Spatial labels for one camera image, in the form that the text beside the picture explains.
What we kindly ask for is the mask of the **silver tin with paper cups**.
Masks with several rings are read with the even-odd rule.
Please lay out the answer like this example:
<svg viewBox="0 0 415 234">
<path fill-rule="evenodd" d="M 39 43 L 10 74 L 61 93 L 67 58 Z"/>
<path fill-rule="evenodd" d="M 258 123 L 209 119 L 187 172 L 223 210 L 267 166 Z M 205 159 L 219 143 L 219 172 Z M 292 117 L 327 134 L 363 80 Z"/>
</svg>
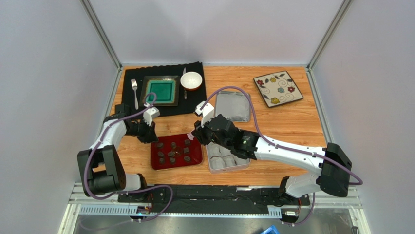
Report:
<svg viewBox="0 0 415 234">
<path fill-rule="evenodd" d="M 243 170 L 249 167 L 250 159 L 241 159 L 225 147 L 215 143 L 206 146 L 207 161 L 212 174 Z"/>
</svg>

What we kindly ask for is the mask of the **red lacquer tray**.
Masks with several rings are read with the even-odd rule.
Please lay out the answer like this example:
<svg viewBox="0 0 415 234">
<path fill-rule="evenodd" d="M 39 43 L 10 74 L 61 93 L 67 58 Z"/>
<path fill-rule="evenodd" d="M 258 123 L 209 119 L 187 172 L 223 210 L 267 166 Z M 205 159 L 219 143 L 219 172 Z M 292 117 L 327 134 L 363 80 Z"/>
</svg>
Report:
<svg viewBox="0 0 415 234">
<path fill-rule="evenodd" d="M 164 143 L 163 148 L 158 149 L 156 144 L 158 142 L 154 142 L 151 144 L 151 167 L 156 171 L 160 170 L 167 170 L 167 169 L 174 169 L 179 167 L 187 167 L 193 165 L 199 165 L 203 162 L 203 153 L 202 153 L 202 146 L 197 140 L 190 140 L 190 145 L 185 144 L 185 140 L 188 139 L 187 134 L 178 134 L 178 135 L 171 135 L 171 136 L 161 136 L 158 138 L 158 142 Z M 176 148 L 171 147 L 171 143 L 175 142 L 177 144 Z M 189 153 L 185 154 L 183 149 L 188 147 Z M 164 164 L 159 164 L 159 157 L 157 152 L 164 153 Z M 176 153 L 174 157 L 176 159 L 175 164 L 170 163 L 170 157 L 168 156 L 168 152 L 173 151 Z M 191 158 L 190 162 L 185 162 L 184 157 L 189 156 Z"/>
</svg>

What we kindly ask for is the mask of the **pink handled metal tongs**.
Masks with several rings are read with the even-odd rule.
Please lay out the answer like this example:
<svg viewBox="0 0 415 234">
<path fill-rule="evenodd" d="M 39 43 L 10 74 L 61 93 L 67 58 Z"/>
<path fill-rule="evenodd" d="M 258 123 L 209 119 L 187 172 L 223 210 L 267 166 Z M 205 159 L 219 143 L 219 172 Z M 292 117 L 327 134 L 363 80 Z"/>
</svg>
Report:
<svg viewBox="0 0 415 234">
<path fill-rule="evenodd" d="M 195 136 L 194 136 L 194 134 L 193 134 L 193 131 L 190 131 L 190 132 L 187 134 L 187 137 L 188 137 L 188 139 L 189 139 L 189 140 L 193 141 L 193 140 L 194 140 L 194 138 L 195 138 Z"/>
</svg>

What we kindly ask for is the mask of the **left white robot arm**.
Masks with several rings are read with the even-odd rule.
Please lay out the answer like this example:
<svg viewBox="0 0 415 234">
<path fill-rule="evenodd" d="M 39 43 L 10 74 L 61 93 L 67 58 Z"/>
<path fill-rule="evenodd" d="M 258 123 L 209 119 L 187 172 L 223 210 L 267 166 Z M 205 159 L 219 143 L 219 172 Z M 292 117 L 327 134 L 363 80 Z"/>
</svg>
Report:
<svg viewBox="0 0 415 234">
<path fill-rule="evenodd" d="M 104 119 L 103 129 L 95 143 L 77 155 L 86 196 L 106 199 L 111 194 L 146 188 L 142 174 L 125 172 L 117 149 L 124 136 L 137 137 L 142 143 L 157 142 L 153 120 L 159 115 L 156 107 L 148 106 L 133 115 L 128 105 L 116 105 L 115 113 Z"/>
</svg>

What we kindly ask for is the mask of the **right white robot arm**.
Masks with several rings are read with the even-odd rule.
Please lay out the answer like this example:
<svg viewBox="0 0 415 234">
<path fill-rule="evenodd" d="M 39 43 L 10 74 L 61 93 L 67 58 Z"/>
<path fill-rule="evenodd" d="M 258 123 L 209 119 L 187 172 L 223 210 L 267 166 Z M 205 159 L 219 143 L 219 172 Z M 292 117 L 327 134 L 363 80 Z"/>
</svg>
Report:
<svg viewBox="0 0 415 234">
<path fill-rule="evenodd" d="M 307 147 L 278 141 L 260 133 L 237 128 L 223 116 L 194 124 L 193 136 L 202 145 L 215 143 L 241 159 L 268 160 L 302 168 L 299 176 L 286 176 L 280 192 L 299 198 L 323 191 L 336 197 L 347 197 L 352 162 L 342 148 L 329 142 L 326 147 Z"/>
</svg>

